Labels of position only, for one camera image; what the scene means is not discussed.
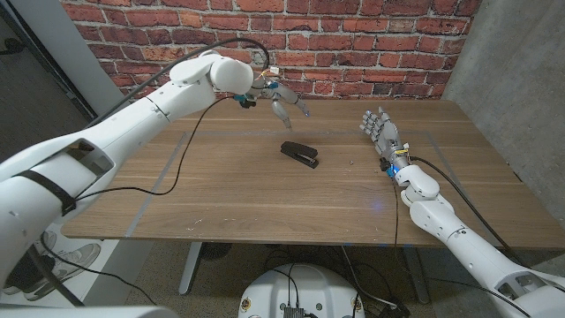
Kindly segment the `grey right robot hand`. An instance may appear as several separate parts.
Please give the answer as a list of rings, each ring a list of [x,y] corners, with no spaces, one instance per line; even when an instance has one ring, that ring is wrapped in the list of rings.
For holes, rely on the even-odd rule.
[[[400,170],[409,165],[408,152],[401,142],[397,128],[382,107],[379,107],[377,113],[368,110],[359,128],[370,137],[381,158]]]

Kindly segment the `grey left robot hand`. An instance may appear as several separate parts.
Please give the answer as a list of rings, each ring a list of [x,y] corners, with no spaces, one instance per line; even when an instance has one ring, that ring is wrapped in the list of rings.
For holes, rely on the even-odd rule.
[[[260,75],[252,83],[251,88],[245,94],[245,104],[254,106],[259,98],[271,101],[274,114],[283,122],[285,128],[292,130],[290,116],[283,104],[295,105],[306,117],[310,116],[310,110],[305,102],[290,88],[280,84],[275,79]]]

